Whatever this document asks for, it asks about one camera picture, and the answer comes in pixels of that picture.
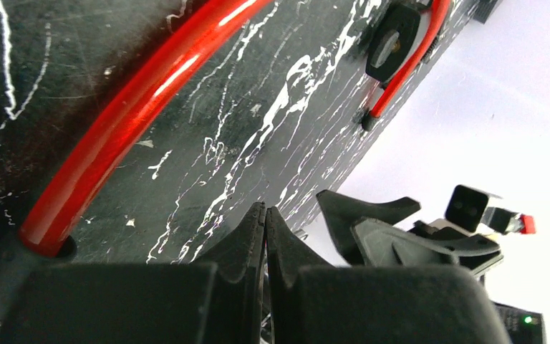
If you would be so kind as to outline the black padlock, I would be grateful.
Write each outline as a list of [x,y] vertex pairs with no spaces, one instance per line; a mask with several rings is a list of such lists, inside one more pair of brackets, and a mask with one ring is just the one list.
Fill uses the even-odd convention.
[[373,34],[365,72],[379,82],[389,82],[425,36],[423,23],[415,5],[402,2],[390,5]]

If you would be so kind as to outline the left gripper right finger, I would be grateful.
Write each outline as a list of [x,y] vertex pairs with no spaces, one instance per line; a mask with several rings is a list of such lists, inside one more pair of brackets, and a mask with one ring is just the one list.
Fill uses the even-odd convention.
[[266,211],[275,343],[510,343],[465,268],[335,267]]

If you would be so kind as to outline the red cable lock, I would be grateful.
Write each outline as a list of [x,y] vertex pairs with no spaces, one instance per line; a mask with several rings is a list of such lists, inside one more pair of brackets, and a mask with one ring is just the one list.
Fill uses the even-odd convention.
[[[386,82],[362,127],[371,130],[439,35],[450,1],[415,5],[425,36]],[[33,253],[55,257],[117,164],[193,74],[265,6],[264,1],[207,1],[129,79],[97,116],[22,224],[18,237]]]

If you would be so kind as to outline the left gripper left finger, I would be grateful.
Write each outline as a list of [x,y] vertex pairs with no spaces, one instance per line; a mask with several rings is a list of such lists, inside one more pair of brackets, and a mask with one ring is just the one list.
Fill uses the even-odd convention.
[[263,203],[186,264],[58,264],[30,274],[0,343],[258,343]]

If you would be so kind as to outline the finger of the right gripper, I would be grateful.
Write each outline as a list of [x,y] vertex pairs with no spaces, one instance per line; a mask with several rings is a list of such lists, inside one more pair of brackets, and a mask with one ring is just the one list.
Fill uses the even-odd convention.
[[434,240],[376,219],[360,221],[351,233],[369,266],[459,265],[462,258],[484,257],[501,250],[496,242],[481,235]]
[[385,203],[370,203],[330,190],[319,192],[317,201],[334,246],[345,259],[362,257],[352,234],[354,225],[365,219],[376,219],[395,225],[421,209],[420,203],[410,197]]

